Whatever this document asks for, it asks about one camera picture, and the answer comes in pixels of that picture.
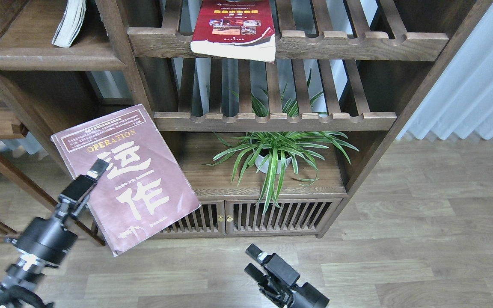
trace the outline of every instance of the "book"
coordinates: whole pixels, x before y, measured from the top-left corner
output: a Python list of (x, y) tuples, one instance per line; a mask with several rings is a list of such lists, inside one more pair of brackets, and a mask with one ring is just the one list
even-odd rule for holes
[(110, 165), (90, 195), (92, 216), (117, 256), (199, 208), (199, 200), (142, 105), (51, 136), (75, 178)]
[(203, 0), (190, 48), (198, 54), (274, 62), (269, 0)]
[(62, 20), (56, 28), (52, 44), (70, 47), (79, 34), (86, 12), (86, 0), (68, 0)]

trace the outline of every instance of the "floorboard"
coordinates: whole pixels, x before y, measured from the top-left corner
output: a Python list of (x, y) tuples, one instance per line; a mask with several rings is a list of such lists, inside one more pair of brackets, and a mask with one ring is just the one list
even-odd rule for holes
[[(52, 196), (45, 157), (8, 159)], [(0, 175), (0, 220), (49, 212)], [(278, 253), (332, 308), (493, 308), (493, 140), (394, 142), (322, 239), (148, 240), (119, 257), (78, 240), (39, 295), (58, 308), (271, 308), (243, 271), (250, 243)], [(0, 280), (19, 257), (0, 244)]]

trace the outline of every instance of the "bookshelf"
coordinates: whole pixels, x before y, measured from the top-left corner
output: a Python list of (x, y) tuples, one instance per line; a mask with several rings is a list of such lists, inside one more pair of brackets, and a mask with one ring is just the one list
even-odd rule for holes
[[(353, 29), (348, 35), (333, 29), (325, 0), (310, 1), (315, 33), (297, 29), (290, 1), (271, 0), (278, 30), (276, 56), (291, 62), (301, 112), (294, 118), (282, 113), (277, 67), (266, 64), (270, 114), (259, 118), (250, 110), (248, 61), (238, 61), (237, 113), (226, 113), (221, 104), (225, 80), (218, 58), (210, 59), (209, 109), (194, 111), (195, 63), (205, 56), (190, 51), (191, 33), (180, 29), (183, 2), (166, 0), (162, 9), (158, 1), (96, 0), (99, 15), (91, 10), (78, 41), (62, 49), (51, 46), (50, 39), (65, 0), (0, 0), (0, 96), (55, 160), (60, 162), (49, 136), (57, 131), (119, 106), (143, 104), (153, 113), (206, 203), (203, 213), (177, 222), (163, 237), (291, 230), (323, 236), (492, 3), (377, 0), (378, 11), (369, 25), (360, 1), (344, 0)], [(181, 80), (176, 80), (171, 58), (184, 59)], [(308, 59), (317, 60), (328, 116), (309, 108), (303, 70)], [(334, 60), (344, 61), (347, 72), (342, 93), (334, 87)], [(96, 95), (85, 74), (99, 70), (123, 72), (131, 99), (105, 105), (110, 100)], [(331, 159), (324, 162), (316, 186), (300, 187), (291, 180), (283, 195), (286, 210), (264, 216), (253, 203), (261, 185), (256, 175), (237, 188), (229, 183), (229, 166), (200, 165), (210, 163), (221, 146), (209, 131), (253, 130), (342, 130), (360, 152), (350, 152), (351, 164), (328, 154)]]

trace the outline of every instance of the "potted plant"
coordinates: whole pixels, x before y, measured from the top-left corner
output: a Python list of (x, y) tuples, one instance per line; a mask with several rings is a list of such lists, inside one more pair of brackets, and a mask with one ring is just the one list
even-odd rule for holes
[[(307, 80), (308, 87), (310, 81), (311, 73), (309, 73)], [(322, 95), (323, 92), (320, 92), (311, 97), (309, 100), (311, 105)], [(254, 94), (251, 94), (251, 97), (254, 113), (260, 117), (268, 115), (269, 111), (266, 105)], [(287, 113), (291, 117), (299, 114), (296, 99), (289, 98), (285, 101), (284, 96), (281, 95), (281, 101), (283, 102), (282, 111), (284, 113)], [(267, 211), (270, 203), (279, 206), (278, 199), (285, 177), (284, 170), (288, 164), (292, 163), (295, 174), (299, 173), (298, 160), (305, 161), (309, 166), (318, 171), (317, 160), (315, 159), (324, 160), (324, 157), (313, 149), (335, 146), (344, 154), (349, 163), (350, 159), (344, 147), (358, 151), (358, 148), (344, 140), (347, 139), (347, 135), (340, 131), (254, 131), (246, 133), (245, 136), (233, 137), (237, 140), (235, 144), (230, 144), (217, 134), (216, 136), (220, 142), (229, 148), (214, 156), (213, 160), (216, 161), (214, 164), (207, 165), (215, 166), (221, 164), (237, 154), (231, 175), (231, 182), (233, 182), (238, 173), (237, 186), (241, 183), (241, 178), (246, 170), (252, 166), (257, 167), (256, 172), (262, 171), (266, 173), (260, 197), (257, 201), (258, 203), (262, 200), (264, 201), (264, 213)], [(316, 176), (313, 179), (299, 179), (299, 181), (304, 183), (300, 184), (303, 186), (309, 186), (316, 180)]]

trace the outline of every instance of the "red book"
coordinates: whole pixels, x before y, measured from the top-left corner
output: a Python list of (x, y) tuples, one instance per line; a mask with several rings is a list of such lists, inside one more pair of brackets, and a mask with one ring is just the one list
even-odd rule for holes
[(96, 158), (110, 163), (89, 208), (114, 256), (199, 208), (151, 117), (136, 105), (51, 136), (75, 178)]
[(269, 0), (203, 0), (190, 47), (199, 54), (274, 62)]

